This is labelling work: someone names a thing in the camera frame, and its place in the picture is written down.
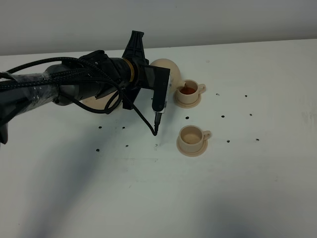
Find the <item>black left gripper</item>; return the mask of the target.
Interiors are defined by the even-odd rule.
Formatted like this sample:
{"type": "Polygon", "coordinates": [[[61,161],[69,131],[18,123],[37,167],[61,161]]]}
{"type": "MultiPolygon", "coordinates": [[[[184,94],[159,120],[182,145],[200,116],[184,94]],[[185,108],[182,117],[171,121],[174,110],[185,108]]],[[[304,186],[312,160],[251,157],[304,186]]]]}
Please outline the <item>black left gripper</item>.
{"type": "Polygon", "coordinates": [[[130,67],[130,79],[125,88],[122,88],[122,107],[126,110],[134,109],[134,102],[141,90],[150,89],[145,73],[145,67],[149,65],[143,47],[142,37],[144,32],[132,31],[129,42],[124,50],[122,59],[130,67]]]}

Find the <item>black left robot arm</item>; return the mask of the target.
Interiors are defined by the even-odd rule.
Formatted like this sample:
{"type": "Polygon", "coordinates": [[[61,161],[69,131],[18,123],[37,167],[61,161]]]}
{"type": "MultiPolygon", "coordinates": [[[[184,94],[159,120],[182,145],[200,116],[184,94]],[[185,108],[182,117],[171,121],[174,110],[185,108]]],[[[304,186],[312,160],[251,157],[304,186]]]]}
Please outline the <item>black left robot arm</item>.
{"type": "Polygon", "coordinates": [[[95,113],[109,115],[119,104],[134,110],[150,123],[134,105],[128,92],[136,90],[142,66],[148,65],[143,48],[143,32],[132,31],[120,58],[110,58],[98,50],[80,58],[54,57],[17,66],[0,74],[0,142],[8,141],[8,123],[17,115],[53,102],[76,104],[95,113]]]}

